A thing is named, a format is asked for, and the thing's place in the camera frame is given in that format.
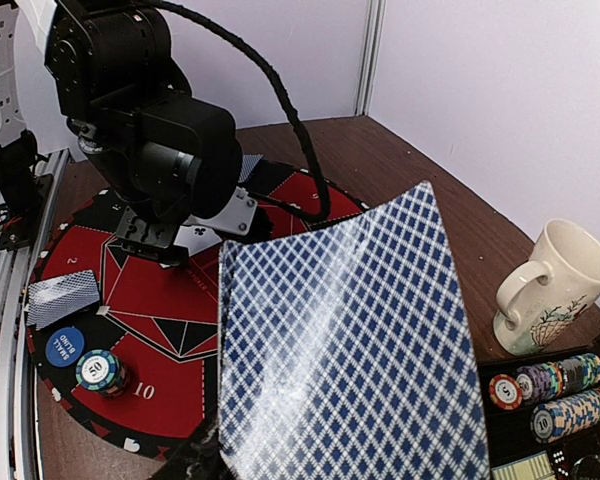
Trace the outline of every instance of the mug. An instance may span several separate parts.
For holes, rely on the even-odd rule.
[[[529,261],[500,285],[493,330],[514,355],[541,352],[600,296],[600,242],[567,220],[551,220]]]

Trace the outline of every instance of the brown wooden tabletop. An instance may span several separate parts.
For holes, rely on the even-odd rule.
[[[460,277],[476,357],[479,362],[510,358],[493,335],[496,290],[527,259],[533,242],[469,188],[373,120],[356,117],[307,125],[325,176],[370,206],[387,202],[423,180],[431,182]],[[242,130],[238,137],[245,153],[305,166],[287,125]],[[90,164],[69,165],[56,224],[105,186]],[[599,333],[600,309],[594,306],[548,351],[586,345]],[[139,480],[161,465],[89,433],[53,401],[46,388],[39,388],[38,399],[46,480]]]

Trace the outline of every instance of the poker chip case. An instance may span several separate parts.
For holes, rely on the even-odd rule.
[[[505,411],[498,408],[489,397],[489,383],[496,375],[513,375],[520,367],[562,361],[585,353],[595,353],[600,357],[600,336],[593,341],[590,347],[478,365],[491,468],[540,452],[548,452],[552,459],[556,458],[552,454],[557,455],[561,468],[569,471],[573,464],[585,455],[600,455],[600,424],[549,445],[541,444],[534,439],[530,428],[532,412],[537,405],[523,404],[516,410]]]

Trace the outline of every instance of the orange poker chip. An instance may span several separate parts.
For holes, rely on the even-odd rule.
[[[522,390],[509,375],[496,375],[489,382],[489,397],[497,407],[515,410],[522,403]]]

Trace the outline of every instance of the red and black poker mat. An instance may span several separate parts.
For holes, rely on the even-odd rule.
[[[317,211],[313,179],[288,165],[262,161],[244,185],[304,210]],[[322,224],[307,224],[261,202],[273,236],[316,230],[366,210],[329,182],[332,212]],[[105,190],[54,232],[32,281],[92,270],[104,308],[78,312],[52,326],[28,329],[34,364],[55,400],[82,426],[128,451],[166,460],[195,432],[217,401],[217,277],[220,245],[179,268],[130,257],[113,232],[124,212]],[[126,392],[115,399],[77,385],[75,365],[54,367],[45,349],[54,332],[73,326],[84,351],[112,351],[131,371]]]

